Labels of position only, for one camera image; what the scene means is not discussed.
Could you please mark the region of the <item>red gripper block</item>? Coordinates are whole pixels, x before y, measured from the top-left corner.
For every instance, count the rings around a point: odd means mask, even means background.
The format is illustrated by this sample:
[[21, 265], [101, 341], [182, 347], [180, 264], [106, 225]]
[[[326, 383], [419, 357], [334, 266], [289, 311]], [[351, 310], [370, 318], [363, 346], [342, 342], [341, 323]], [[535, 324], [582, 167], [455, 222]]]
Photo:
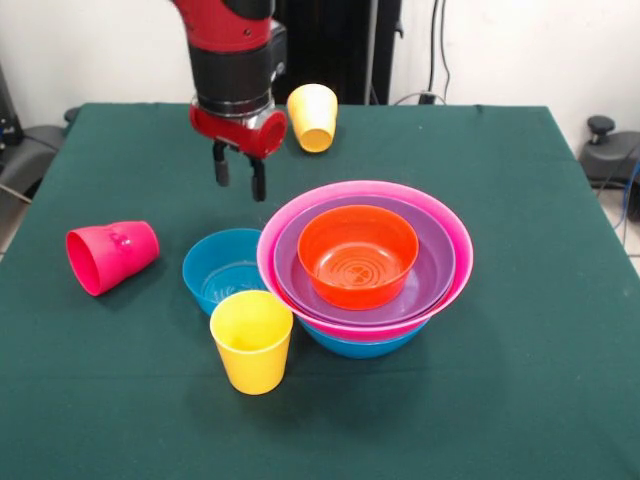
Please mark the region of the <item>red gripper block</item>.
[[218, 185], [229, 185], [229, 168], [225, 148], [249, 155], [253, 169], [252, 194], [256, 202], [266, 199], [266, 174], [264, 158], [282, 145], [288, 126], [286, 114], [273, 103], [249, 117], [223, 117], [203, 109], [196, 98], [189, 106], [189, 120], [196, 132], [214, 140], [212, 153], [215, 179]]

